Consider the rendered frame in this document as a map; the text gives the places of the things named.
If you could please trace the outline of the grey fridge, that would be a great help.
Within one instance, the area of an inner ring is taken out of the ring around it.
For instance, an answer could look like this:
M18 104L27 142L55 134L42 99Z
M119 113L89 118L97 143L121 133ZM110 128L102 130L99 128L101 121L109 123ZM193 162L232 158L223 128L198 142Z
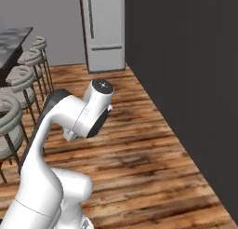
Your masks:
M124 70L125 0L80 0L90 73Z

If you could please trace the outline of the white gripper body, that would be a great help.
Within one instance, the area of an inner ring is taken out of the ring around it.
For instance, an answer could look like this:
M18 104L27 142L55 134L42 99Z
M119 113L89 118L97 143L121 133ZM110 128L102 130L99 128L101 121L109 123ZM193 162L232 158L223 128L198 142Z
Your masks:
M66 141L74 141L75 139L78 138L78 135L75 132L67 128L63 128L62 130L63 130L63 137Z

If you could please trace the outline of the grey cushioned bar stool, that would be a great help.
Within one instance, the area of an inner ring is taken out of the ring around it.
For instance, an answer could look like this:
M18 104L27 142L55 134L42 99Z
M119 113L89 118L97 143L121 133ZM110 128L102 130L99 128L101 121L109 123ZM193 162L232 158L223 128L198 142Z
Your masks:
M15 159L20 165L18 150L22 143L29 143L25 128L22 124L20 103L14 97L3 94L0 96L0 177L4 183L7 180L2 170L5 160Z
M32 47L28 51L23 51L18 59L18 64L29 66L33 70L42 97L43 94L47 95L51 92L51 84L46 67L46 55L42 50Z
M6 78L5 91L20 102L22 110L30 111L33 123L36 124L33 104L36 105L38 113L41 113L41 110L33 87L34 79L33 70L30 67L25 65L15 66Z
M45 68L46 79L48 82L49 90L53 91L54 85L53 85L51 72L50 72L49 64L48 64L48 59L46 55L46 47L47 47L46 39L43 36L37 35L35 37L35 41L33 42L33 47L41 51L41 58L43 60L43 65Z

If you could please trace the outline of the dark dining counter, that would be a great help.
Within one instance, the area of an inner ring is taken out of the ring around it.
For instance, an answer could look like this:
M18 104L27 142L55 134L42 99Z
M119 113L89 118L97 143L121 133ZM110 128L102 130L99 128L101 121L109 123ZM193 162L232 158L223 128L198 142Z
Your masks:
M9 28L0 33L0 88L7 85L6 78L11 69L18 64L22 54L22 43L33 27Z

